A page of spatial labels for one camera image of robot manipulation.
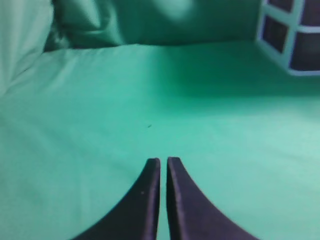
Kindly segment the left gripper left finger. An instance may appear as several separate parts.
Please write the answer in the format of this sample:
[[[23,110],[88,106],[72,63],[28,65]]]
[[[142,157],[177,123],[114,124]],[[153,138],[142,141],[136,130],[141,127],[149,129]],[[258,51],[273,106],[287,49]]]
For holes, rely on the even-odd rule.
[[[149,158],[129,191],[76,240],[155,240],[160,211],[161,162]]]

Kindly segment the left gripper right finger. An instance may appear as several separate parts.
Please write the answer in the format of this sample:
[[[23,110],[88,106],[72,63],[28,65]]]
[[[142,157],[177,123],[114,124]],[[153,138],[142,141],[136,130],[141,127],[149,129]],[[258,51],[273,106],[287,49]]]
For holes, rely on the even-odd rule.
[[[166,211],[171,240],[255,240],[198,188],[178,157],[167,159]]]

